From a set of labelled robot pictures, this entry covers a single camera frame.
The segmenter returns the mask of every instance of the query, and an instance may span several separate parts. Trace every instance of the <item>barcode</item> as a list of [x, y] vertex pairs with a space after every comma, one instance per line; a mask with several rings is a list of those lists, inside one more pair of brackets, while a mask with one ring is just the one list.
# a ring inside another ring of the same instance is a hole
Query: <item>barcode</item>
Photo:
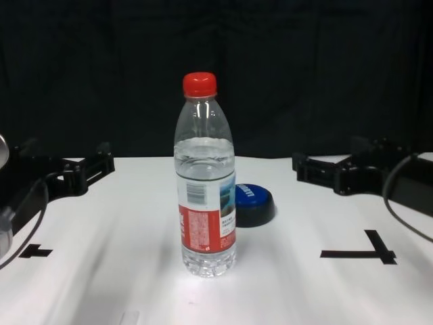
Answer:
[[187, 183], [187, 199], [189, 203], [206, 204], [206, 185]]

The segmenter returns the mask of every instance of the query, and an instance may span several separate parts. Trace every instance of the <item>bottle bottom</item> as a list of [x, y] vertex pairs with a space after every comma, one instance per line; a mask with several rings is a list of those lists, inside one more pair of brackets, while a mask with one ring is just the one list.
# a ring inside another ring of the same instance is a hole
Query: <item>bottle bottom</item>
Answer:
[[182, 246], [183, 263], [188, 271], [196, 276], [211, 278], [220, 276], [234, 266], [236, 260], [236, 243], [219, 253], [202, 254]]

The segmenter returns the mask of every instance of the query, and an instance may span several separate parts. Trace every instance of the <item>bottle label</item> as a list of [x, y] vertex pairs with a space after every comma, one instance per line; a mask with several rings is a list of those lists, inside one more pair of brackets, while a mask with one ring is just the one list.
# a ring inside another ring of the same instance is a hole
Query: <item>bottle label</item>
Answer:
[[214, 181], [177, 176], [182, 243], [199, 253], [225, 251], [235, 242], [235, 173]]

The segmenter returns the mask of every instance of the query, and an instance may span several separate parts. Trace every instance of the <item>black cable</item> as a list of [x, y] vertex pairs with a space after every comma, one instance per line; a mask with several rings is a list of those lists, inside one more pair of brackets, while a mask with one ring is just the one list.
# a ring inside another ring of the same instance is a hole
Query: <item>black cable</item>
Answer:
[[22, 252], [22, 250], [26, 247], [26, 245], [28, 244], [28, 242], [30, 241], [30, 239], [32, 239], [33, 235], [39, 229], [39, 226], [41, 225], [42, 220], [44, 218], [45, 211], [47, 210], [47, 205], [48, 205], [48, 201], [49, 201], [48, 187], [47, 187], [46, 180], [48, 178], [50, 178], [50, 177], [57, 177], [59, 175], [63, 175], [63, 174], [62, 173], [51, 173], [51, 174], [48, 174], [47, 176], [38, 179], [36, 181], [36, 183], [33, 184], [33, 186], [31, 187], [31, 189], [29, 191], [29, 195], [31, 195], [34, 191], [37, 191], [39, 186], [43, 186], [43, 195], [44, 195], [44, 199], [45, 199], [44, 205], [42, 206], [41, 212], [39, 213], [39, 217], [38, 217], [35, 225], [33, 226], [32, 231], [27, 235], [26, 239], [24, 240], [24, 242], [22, 242], [22, 244], [20, 245], [20, 247], [18, 247], [18, 249], [15, 251], [15, 253], [12, 254], [9, 257], [9, 259], [7, 259], [5, 262], [3, 262], [2, 264], [0, 264], [0, 269], [3, 269], [7, 265], [9, 265], [14, 259], [17, 258], [17, 256]]
[[408, 163], [410, 163], [413, 159], [416, 159], [419, 156], [419, 154], [412, 154], [406, 158], [404, 158], [401, 162], [399, 162], [393, 170], [391, 170], [390, 174], [386, 178], [384, 187], [382, 189], [382, 197], [384, 198], [384, 202], [386, 205], [386, 208], [388, 211], [390, 211], [391, 215], [402, 225], [404, 225], [407, 229], [411, 230], [412, 232], [415, 232], [418, 236], [421, 236], [425, 240], [428, 240], [429, 242], [433, 242], [433, 238], [427, 236], [423, 232], [420, 232], [418, 229], [414, 228], [413, 226], [409, 225], [406, 221], [401, 219], [399, 215], [396, 214], [396, 212], [391, 208], [389, 203], [389, 195], [391, 192], [391, 187], [394, 184], [394, 180], [396, 175], [405, 167]]

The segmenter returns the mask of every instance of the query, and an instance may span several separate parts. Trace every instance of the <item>black curtain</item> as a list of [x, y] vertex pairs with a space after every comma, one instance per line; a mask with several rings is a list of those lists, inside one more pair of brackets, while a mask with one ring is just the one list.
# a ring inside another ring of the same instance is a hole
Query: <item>black curtain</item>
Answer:
[[0, 2], [0, 133], [48, 154], [169, 156], [183, 75], [212, 71], [236, 154], [433, 148], [431, 0]]

